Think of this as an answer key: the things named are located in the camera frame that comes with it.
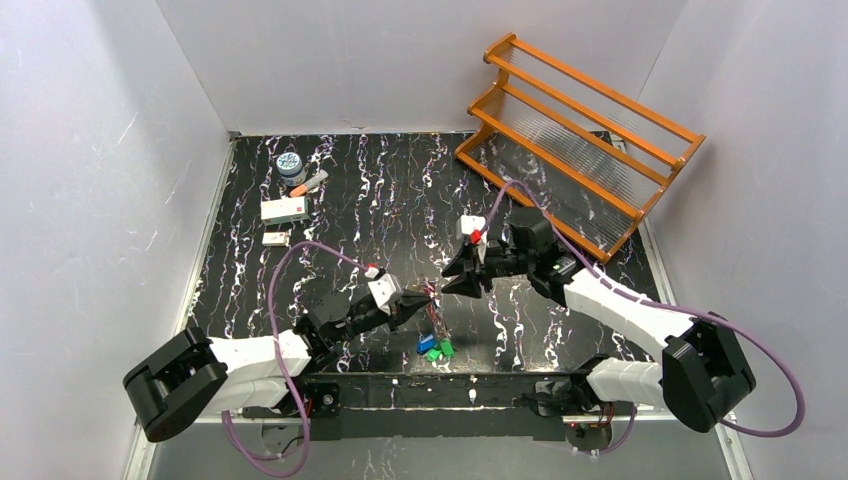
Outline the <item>keyring with coloured key tags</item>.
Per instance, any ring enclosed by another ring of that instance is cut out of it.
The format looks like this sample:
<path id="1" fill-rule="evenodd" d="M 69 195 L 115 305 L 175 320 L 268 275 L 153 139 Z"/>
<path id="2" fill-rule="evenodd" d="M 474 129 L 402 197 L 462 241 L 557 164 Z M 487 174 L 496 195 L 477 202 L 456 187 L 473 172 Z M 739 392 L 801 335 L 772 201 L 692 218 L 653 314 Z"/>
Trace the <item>keyring with coloured key tags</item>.
<path id="1" fill-rule="evenodd" d="M 422 278 L 415 290 L 430 297 L 430 303 L 424 309 L 424 315 L 430 322 L 430 327 L 419 336 L 416 353 L 428 362 L 437 362 L 440 359 L 452 360 L 456 356 L 456 349 L 442 315 L 436 282 Z"/>

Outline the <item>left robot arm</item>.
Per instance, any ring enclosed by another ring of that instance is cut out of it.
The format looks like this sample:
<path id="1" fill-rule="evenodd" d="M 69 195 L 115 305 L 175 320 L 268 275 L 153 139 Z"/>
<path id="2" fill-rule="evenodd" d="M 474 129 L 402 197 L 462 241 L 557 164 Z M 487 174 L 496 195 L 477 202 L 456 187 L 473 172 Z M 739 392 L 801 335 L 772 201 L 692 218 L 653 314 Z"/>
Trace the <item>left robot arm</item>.
<path id="1" fill-rule="evenodd" d="M 381 308 L 370 293 L 350 299 L 336 292 L 277 336 L 212 338 L 189 327 L 132 368 L 122 385 L 146 438 L 162 442 L 202 416 L 304 402 L 300 376 L 335 362 L 340 344 L 383 325 L 395 330 L 430 302 L 405 289 Z"/>

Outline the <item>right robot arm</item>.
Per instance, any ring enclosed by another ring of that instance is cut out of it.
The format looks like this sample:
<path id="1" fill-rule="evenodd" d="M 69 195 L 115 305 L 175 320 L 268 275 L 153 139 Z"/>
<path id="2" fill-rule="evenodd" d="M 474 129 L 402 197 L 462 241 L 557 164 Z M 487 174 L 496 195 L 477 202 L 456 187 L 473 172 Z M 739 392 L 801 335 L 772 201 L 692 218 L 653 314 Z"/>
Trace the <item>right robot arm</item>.
<path id="1" fill-rule="evenodd" d="M 540 210 L 521 208 L 508 241 L 488 239 L 482 216 L 456 223 L 461 247 L 442 275 L 445 294 L 481 298 L 497 278 L 523 276 L 542 297 L 622 334 L 647 360 L 598 354 L 534 394 L 549 408 L 587 411 L 628 402 L 670 411 L 706 433 L 752 393 L 756 378 L 736 333 L 694 314 L 651 305 L 648 297 L 585 266 Z"/>

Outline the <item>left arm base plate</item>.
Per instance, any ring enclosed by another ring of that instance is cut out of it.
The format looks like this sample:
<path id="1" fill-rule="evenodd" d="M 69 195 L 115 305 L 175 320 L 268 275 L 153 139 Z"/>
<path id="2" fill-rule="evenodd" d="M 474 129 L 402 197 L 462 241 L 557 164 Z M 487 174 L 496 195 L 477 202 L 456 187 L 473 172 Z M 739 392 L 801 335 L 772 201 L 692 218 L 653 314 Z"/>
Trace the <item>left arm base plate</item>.
<path id="1" fill-rule="evenodd" d="M 336 418 L 341 410 L 341 387 L 338 383 L 307 381 L 299 387 L 309 419 Z M 296 418 L 299 410 L 294 399 L 287 395 L 274 407 L 245 407 L 241 416 L 249 419 Z"/>

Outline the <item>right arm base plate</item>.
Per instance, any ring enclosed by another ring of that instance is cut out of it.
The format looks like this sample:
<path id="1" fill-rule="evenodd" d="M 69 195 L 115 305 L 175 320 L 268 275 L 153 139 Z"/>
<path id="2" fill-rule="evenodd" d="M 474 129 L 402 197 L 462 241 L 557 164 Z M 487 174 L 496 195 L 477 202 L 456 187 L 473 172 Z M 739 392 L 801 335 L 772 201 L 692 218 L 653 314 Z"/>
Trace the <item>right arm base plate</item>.
<path id="1" fill-rule="evenodd" d="M 527 407 L 540 417 L 599 414 L 601 423 L 616 415 L 628 416 L 633 409 L 624 401 L 600 400 L 587 384 L 575 385 L 568 379 L 536 382 L 531 391 L 522 393 L 513 405 Z"/>

